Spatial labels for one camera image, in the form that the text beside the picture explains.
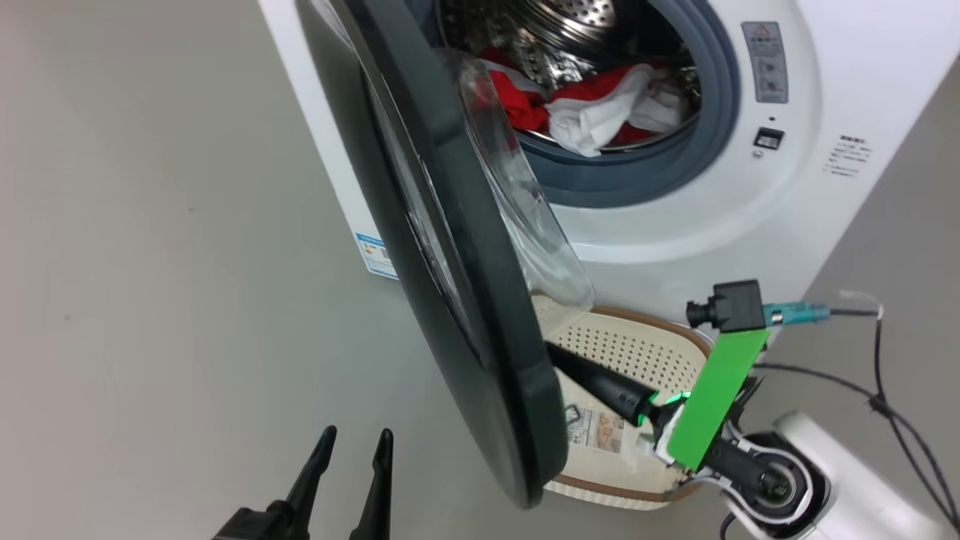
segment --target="laundry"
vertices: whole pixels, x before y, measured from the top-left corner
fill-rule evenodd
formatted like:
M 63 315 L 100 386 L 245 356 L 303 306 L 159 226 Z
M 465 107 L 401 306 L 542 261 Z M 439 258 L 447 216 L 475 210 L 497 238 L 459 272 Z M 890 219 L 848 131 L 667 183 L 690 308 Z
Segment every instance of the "laundry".
M 675 129 L 686 105 L 667 74 L 649 64 L 626 65 L 565 86 L 547 97 L 495 53 L 481 55 L 518 130 L 550 135 L 575 154 L 596 157 L 610 144 L 631 144 Z

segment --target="blue and white sticker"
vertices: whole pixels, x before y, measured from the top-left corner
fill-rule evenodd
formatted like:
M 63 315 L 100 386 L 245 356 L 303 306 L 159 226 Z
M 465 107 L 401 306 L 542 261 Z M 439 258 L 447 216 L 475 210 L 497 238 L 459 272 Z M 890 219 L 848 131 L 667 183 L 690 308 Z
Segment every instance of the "blue and white sticker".
M 394 263 L 390 260 L 383 240 L 358 234 L 357 243 L 360 245 L 360 253 L 363 255 L 364 262 L 367 263 L 368 270 L 380 276 L 397 279 Z

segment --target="teal connector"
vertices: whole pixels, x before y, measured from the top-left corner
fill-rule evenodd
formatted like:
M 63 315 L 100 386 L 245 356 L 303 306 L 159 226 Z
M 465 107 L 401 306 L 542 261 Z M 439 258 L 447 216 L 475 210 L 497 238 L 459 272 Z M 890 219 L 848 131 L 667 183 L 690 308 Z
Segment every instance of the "teal connector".
M 768 327 L 816 323 L 830 318 L 830 308 L 826 304 L 808 304 L 806 302 L 767 304 L 763 307 L 763 317 L 766 319 Z

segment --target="gray sticker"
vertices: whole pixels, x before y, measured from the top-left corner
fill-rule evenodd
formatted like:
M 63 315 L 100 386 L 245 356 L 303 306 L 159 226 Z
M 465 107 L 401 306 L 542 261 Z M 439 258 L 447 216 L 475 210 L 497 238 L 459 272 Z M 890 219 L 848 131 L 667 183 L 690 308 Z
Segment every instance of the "gray sticker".
M 754 70 L 754 89 L 759 103 L 786 103 L 786 55 L 776 22 L 745 22 L 741 25 Z

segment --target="red cloth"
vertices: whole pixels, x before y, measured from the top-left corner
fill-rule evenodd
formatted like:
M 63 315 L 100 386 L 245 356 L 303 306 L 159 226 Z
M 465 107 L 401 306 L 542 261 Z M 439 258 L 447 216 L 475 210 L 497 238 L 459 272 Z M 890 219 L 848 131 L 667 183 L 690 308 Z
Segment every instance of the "red cloth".
M 488 47 L 480 53 L 480 58 L 493 61 L 500 65 L 505 65 L 519 71 L 519 68 L 507 58 L 500 50 Z M 550 96 L 550 102 L 556 99 L 567 98 L 582 101 L 596 101 L 612 92 L 632 65 L 617 67 L 611 71 L 599 73 L 584 79 L 580 83 L 565 86 L 555 91 Z M 516 130 L 526 130 L 547 134 L 547 127 L 550 120 L 550 114 L 543 107 L 547 102 L 536 92 L 525 92 L 517 89 L 505 73 L 500 71 L 491 71 L 491 79 L 496 93 L 500 97 L 500 103 L 507 112 L 507 120 Z M 643 139 L 658 135 L 655 132 L 641 130 L 624 122 L 619 133 L 613 138 L 611 144 L 631 144 L 640 142 Z

